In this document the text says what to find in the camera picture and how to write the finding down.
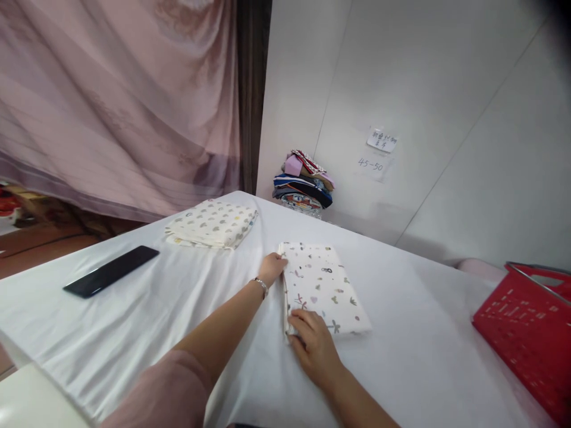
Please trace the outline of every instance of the black phone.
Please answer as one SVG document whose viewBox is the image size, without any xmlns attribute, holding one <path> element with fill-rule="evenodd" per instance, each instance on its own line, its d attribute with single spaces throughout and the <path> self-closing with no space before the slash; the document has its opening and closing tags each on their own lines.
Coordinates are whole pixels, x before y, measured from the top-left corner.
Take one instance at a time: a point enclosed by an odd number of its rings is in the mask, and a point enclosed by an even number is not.
<svg viewBox="0 0 571 428">
<path fill-rule="evenodd" d="M 140 246 L 109 263 L 89 272 L 86 276 L 64 287 L 64 290 L 83 298 L 89 298 L 109 287 L 115 281 L 134 271 L 159 254 L 157 250 Z"/>
</svg>

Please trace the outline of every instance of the pink fabric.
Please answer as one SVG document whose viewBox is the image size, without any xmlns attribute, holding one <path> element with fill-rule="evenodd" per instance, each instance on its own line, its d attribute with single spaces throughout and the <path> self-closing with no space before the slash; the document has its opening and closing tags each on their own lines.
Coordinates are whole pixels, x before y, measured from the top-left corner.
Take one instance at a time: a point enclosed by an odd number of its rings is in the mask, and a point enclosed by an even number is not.
<svg viewBox="0 0 571 428">
<path fill-rule="evenodd" d="M 300 161 L 302 161 L 303 166 L 305 166 L 305 168 L 308 170 L 310 174 L 316 175 L 316 174 L 323 174 L 324 172 L 326 172 L 325 168 L 315 163 L 315 161 L 311 158 L 311 156 L 309 156 L 304 151 L 296 149 L 292 150 L 291 152 L 294 155 L 296 155 Z"/>
<path fill-rule="evenodd" d="M 188 352 L 170 351 L 143 372 L 101 428 L 198 428 L 212 391 L 208 374 Z"/>
<path fill-rule="evenodd" d="M 297 156 L 292 155 L 291 153 L 288 155 L 288 158 L 285 160 L 285 168 L 284 172 L 286 174 L 295 175 L 299 177 L 302 173 L 302 161 L 300 161 Z"/>
<path fill-rule="evenodd" d="M 333 186 L 333 188 L 335 188 L 335 181 L 333 181 L 333 178 L 331 178 L 331 176 L 328 173 L 324 172 L 323 174 L 318 174 L 318 175 L 322 176 L 327 181 L 329 181 L 331 183 L 331 185 Z"/>
<path fill-rule="evenodd" d="M 457 269 L 494 282 L 500 282 L 507 275 L 505 270 L 498 269 L 479 259 L 462 260 Z"/>
<path fill-rule="evenodd" d="M 225 0 L 2 0 L 0 176 L 132 219 L 238 189 L 235 14 Z"/>
<path fill-rule="evenodd" d="M 302 173 L 302 166 L 303 166 L 303 163 L 302 163 L 302 161 L 299 160 L 297 155 L 294 155 L 293 153 L 289 153 L 287 155 L 287 159 L 285 160 L 284 172 L 286 174 L 295 175 L 296 177 L 299 177 Z M 327 181 L 329 181 L 331 183 L 331 185 L 333 186 L 333 188 L 335 188 L 335 182 L 333 181 L 333 179 L 331 178 L 331 176 L 328 173 L 323 172 L 321 174 L 315 174 L 314 176 L 319 178 L 320 175 L 323 178 L 325 178 Z"/>
</svg>

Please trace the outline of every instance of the hand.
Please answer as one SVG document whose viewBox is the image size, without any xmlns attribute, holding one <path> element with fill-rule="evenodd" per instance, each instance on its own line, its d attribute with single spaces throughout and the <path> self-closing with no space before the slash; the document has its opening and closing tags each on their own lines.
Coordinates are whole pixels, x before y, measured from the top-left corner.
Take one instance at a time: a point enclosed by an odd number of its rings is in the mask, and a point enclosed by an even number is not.
<svg viewBox="0 0 571 428">
<path fill-rule="evenodd" d="M 287 260 L 282 259 L 278 253 L 268 254 L 263 258 L 258 278 L 268 287 L 271 287 L 278 276 L 284 271 L 286 265 Z"/>
<path fill-rule="evenodd" d="M 333 343 L 325 321 L 315 312 L 302 309 L 291 311 L 288 321 L 294 326 L 305 347 L 297 336 L 290 335 L 291 346 L 299 359 L 305 374 L 312 382 L 327 393 L 334 388 L 347 371 Z"/>
</svg>

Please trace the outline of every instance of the pink sleeve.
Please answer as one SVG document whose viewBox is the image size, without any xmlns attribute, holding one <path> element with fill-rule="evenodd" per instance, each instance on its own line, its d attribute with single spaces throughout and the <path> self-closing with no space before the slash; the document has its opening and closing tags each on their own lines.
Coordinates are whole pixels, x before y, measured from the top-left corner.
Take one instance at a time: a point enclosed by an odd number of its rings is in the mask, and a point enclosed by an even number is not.
<svg viewBox="0 0 571 428">
<path fill-rule="evenodd" d="M 143 372 L 101 428 L 202 427 L 211 383 L 191 353 L 169 351 Z"/>
</svg>

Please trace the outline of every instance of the red basket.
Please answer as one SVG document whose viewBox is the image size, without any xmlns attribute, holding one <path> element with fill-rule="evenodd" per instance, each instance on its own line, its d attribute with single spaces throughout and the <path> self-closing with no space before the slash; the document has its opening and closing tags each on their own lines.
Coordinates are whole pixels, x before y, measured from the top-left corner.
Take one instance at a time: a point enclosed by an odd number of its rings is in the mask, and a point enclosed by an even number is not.
<svg viewBox="0 0 571 428">
<path fill-rule="evenodd" d="M 571 272 L 513 262 L 506 269 L 472 324 L 547 413 L 570 424 Z"/>
</svg>

